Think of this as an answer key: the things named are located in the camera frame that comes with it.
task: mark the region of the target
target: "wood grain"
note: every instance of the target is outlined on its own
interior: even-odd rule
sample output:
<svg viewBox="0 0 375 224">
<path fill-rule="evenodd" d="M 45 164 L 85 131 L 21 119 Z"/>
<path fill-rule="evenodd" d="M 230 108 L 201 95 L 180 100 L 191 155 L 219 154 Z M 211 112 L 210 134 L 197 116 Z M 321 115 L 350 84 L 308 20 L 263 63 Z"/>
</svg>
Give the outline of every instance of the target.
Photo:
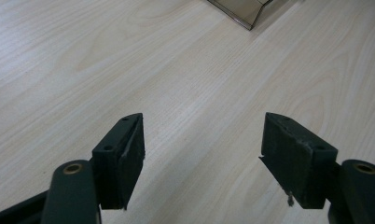
<svg viewBox="0 0 375 224">
<path fill-rule="evenodd" d="M 204 0 L 0 0 L 0 211 L 142 112 L 143 172 L 104 223 L 327 223 L 257 158 L 264 114 L 375 163 L 375 0 L 262 16 L 248 32 Z"/>
</svg>

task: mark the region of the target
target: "black plastic part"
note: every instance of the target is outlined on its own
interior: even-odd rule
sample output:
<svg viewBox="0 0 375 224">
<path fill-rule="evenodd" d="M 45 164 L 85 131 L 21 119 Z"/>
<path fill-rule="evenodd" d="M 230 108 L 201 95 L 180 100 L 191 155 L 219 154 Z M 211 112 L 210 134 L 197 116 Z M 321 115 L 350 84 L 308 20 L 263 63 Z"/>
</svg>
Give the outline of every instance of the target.
<svg viewBox="0 0 375 224">
<path fill-rule="evenodd" d="M 261 157 L 286 194 L 303 208 L 324 207 L 326 175 L 338 150 L 294 120 L 267 113 Z"/>
<path fill-rule="evenodd" d="M 56 169 L 41 223 L 101 223 L 93 173 L 88 161 L 70 161 Z"/>
<path fill-rule="evenodd" d="M 47 191 L 42 192 L 22 203 L 18 203 L 0 212 L 0 224 L 40 223 L 42 209 L 45 204 Z"/>
<path fill-rule="evenodd" d="M 375 223 L 375 165 L 348 160 L 340 169 L 340 184 L 354 223 Z"/>
<path fill-rule="evenodd" d="M 343 191 L 340 185 L 340 165 L 337 163 L 333 164 L 333 169 L 330 173 L 325 174 L 325 195 L 326 198 L 331 202 L 327 217 L 330 224 L 348 224 L 354 223 L 348 208 L 347 202 L 345 201 Z"/>
<path fill-rule="evenodd" d="M 143 115 L 121 119 L 92 151 L 102 209 L 127 209 L 145 158 Z"/>
</svg>

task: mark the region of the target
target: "wooden floor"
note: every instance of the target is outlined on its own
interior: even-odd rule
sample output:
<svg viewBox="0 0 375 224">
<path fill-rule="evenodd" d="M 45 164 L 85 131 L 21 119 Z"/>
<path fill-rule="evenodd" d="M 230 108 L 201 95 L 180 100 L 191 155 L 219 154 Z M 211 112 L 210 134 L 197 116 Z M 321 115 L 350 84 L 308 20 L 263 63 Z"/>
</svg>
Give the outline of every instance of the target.
<svg viewBox="0 0 375 224">
<path fill-rule="evenodd" d="M 0 0 L 0 211 L 137 112 L 144 169 L 104 223 L 327 223 L 258 159 L 264 116 L 375 163 L 375 0 L 274 0 L 251 32 L 205 0 Z"/>
</svg>

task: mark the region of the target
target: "screw hole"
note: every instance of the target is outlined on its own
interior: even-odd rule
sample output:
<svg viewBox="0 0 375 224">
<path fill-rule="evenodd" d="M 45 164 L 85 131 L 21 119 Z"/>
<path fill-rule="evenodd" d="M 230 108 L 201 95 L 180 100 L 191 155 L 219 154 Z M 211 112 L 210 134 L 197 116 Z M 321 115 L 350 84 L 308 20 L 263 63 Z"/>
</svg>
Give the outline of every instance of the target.
<svg viewBox="0 0 375 224">
<path fill-rule="evenodd" d="M 65 167 L 63 169 L 63 172 L 66 175 L 73 175 L 73 174 L 79 173 L 81 169 L 82 169 L 82 164 L 74 163 L 74 164 L 70 164 L 67 167 Z"/>
<path fill-rule="evenodd" d="M 361 173 L 365 173 L 368 175 L 375 175 L 375 168 L 370 167 L 368 165 L 358 163 L 358 164 L 354 164 L 354 167 L 356 170 L 358 170 Z"/>
</svg>

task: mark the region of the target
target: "metal object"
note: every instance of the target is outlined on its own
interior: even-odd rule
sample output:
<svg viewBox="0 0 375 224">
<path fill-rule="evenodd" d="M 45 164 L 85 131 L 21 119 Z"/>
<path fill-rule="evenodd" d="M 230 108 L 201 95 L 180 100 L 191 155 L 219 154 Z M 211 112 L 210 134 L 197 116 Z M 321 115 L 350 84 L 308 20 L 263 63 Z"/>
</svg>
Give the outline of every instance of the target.
<svg viewBox="0 0 375 224">
<path fill-rule="evenodd" d="M 267 113 L 260 159 L 288 197 L 305 209 L 331 202 L 330 223 L 375 223 L 375 165 L 348 160 L 294 120 Z"/>
<path fill-rule="evenodd" d="M 48 191 L 0 212 L 4 223 L 101 223 L 102 209 L 127 208 L 145 158 L 143 115 L 121 119 L 92 151 L 53 174 Z"/>
<path fill-rule="evenodd" d="M 252 30 L 263 8 L 272 0 L 208 0 L 240 25 Z"/>
</svg>

